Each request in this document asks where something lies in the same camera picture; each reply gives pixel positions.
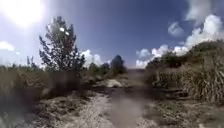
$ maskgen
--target sky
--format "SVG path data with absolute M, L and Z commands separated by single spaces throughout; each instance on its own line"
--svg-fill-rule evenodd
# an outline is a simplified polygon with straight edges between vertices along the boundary
M 41 64 L 39 35 L 52 18 L 73 24 L 86 66 L 117 54 L 144 68 L 167 51 L 185 54 L 224 38 L 224 0 L 0 0 L 0 63 Z

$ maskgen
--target dry grass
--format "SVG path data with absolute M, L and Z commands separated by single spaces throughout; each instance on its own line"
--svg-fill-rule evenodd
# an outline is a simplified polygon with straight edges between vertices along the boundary
M 207 58 L 204 64 L 185 66 L 181 79 L 184 89 L 197 100 L 224 103 L 224 63 L 220 56 Z

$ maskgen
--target shrub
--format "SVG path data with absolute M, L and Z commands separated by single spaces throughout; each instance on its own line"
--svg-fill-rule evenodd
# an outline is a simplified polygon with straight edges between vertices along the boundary
M 89 74 L 91 76 L 99 75 L 99 67 L 95 63 L 91 63 L 89 66 Z
M 106 75 L 110 70 L 110 65 L 108 63 L 104 63 L 99 67 L 99 74 L 101 76 Z
M 181 76 L 182 72 L 179 69 L 148 71 L 145 81 L 150 88 L 181 88 Z
M 124 60 L 120 55 L 115 56 L 114 59 L 111 61 L 110 65 L 111 65 L 110 73 L 112 76 L 122 74 L 126 71 L 124 67 Z

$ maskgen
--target sunlight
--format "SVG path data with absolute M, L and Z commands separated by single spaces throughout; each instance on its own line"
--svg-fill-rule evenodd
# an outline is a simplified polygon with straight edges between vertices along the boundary
M 0 12 L 21 27 L 28 27 L 43 18 L 41 0 L 0 0 Z

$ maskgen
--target tree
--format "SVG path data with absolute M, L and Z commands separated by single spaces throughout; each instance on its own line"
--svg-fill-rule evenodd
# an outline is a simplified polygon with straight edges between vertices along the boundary
M 99 67 L 95 63 L 91 63 L 89 66 L 89 73 L 92 76 L 99 74 Z
M 99 67 L 99 74 L 103 76 L 107 74 L 109 70 L 110 70 L 110 65 L 108 63 L 104 63 Z
M 125 72 L 124 60 L 122 59 L 120 55 L 117 55 L 111 61 L 111 73 L 113 76 L 116 76 L 124 72 Z
M 27 65 L 31 67 L 31 69 L 38 69 L 39 67 L 34 63 L 33 56 L 30 58 L 27 56 Z
M 84 56 L 78 52 L 75 44 L 73 25 L 66 26 L 62 17 L 54 18 L 46 27 L 46 39 L 39 37 L 43 47 L 39 51 L 42 64 L 46 70 L 74 71 L 79 73 L 85 63 Z

